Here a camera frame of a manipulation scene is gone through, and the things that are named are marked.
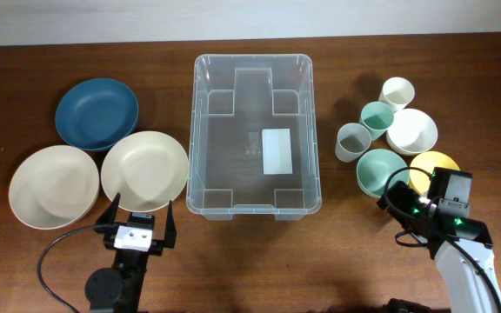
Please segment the white bowl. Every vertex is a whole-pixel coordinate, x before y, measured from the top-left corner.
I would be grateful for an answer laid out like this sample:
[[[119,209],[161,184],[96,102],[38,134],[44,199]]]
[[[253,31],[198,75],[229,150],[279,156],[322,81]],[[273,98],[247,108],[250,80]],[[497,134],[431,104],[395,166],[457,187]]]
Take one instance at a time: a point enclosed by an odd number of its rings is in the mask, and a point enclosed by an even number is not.
[[[394,114],[386,140],[398,154],[412,156],[431,150],[438,140],[438,127],[426,113],[403,109]]]

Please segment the yellow bowl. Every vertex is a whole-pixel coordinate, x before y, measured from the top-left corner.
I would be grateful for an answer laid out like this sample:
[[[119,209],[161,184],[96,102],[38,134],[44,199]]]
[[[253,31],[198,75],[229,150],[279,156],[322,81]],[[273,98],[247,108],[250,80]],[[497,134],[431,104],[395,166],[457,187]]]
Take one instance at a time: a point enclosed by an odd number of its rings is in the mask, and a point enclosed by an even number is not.
[[[415,156],[411,161],[411,167],[426,170],[430,174],[435,167],[460,170],[458,164],[452,158],[437,151],[427,151]],[[424,195],[429,189],[430,179],[421,171],[411,170],[409,186],[418,194]]]

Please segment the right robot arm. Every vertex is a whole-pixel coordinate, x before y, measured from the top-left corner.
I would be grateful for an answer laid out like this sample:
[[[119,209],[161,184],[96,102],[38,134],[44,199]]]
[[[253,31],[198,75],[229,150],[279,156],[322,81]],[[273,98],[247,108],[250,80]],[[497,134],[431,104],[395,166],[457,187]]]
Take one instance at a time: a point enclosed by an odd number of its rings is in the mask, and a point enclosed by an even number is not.
[[[394,179],[403,171],[428,176],[425,196]],[[402,226],[395,235],[398,245],[429,251],[452,312],[501,312],[489,229],[469,218],[472,180],[472,174],[460,170],[436,167],[429,172],[407,166],[389,175],[377,205]]]

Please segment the mint green cup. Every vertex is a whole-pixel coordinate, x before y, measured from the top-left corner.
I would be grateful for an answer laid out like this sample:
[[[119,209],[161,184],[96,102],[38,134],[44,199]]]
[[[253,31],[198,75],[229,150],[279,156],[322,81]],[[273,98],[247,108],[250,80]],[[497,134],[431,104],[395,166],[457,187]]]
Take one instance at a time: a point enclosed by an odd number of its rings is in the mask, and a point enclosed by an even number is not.
[[[393,124],[394,112],[382,102],[367,103],[361,110],[359,123],[370,133],[371,140],[379,139]]]

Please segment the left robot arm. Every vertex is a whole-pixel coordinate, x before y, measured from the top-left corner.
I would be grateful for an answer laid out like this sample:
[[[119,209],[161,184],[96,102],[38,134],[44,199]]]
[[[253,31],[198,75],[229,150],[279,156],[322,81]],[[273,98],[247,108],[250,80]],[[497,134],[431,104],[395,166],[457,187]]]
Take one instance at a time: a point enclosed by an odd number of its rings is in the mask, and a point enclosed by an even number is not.
[[[91,312],[137,312],[149,257],[175,247],[172,203],[167,204],[164,237],[156,239],[156,218],[151,214],[131,212],[125,223],[116,220],[120,199],[116,194],[95,223],[95,232],[104,236],[104,247],[115,257],[110,267],[96,270],[86,281],[84,294]]]

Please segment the mint green bowl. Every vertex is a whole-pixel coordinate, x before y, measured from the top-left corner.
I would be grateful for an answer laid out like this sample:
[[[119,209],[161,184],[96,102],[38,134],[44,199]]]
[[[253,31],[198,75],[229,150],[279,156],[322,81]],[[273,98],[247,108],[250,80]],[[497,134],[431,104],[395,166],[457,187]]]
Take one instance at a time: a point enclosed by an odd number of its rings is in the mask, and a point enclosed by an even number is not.
[[[370,150],[357,162],[357,184],[364,194],[380,198],[390,175],[406,166],[404,159],[391,150]]]

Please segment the grey cup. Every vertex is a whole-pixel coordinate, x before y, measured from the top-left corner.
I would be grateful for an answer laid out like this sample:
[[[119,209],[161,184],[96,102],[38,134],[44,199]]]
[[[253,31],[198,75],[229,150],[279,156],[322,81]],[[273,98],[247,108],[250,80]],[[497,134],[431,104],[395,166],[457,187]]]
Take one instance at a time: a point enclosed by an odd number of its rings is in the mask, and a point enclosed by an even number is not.
[[[335,154],[339,161],[350,163],[371,146],[371,134],[360,123],[347,123],[337,133]]]

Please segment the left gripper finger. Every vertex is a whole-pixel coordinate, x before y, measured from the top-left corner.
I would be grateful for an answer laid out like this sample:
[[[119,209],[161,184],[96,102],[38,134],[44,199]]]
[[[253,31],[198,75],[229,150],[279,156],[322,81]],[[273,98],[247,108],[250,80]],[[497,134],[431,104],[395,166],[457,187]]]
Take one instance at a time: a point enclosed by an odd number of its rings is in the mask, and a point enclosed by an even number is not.
[[[177,240],[177,229],[173,216],[173,202],[170,200],[168,203],[166,224],[164,229],[163,247],[167,249],[174,249],[176,240]]]
[[[117,209],[119,206],[121,194],[116,193],[113,198],[111,204],[108,208],[102,213],[102,215],[96,220],[94,226],[94,231],[96,233],[112,233],[117,225],[115,223]]]

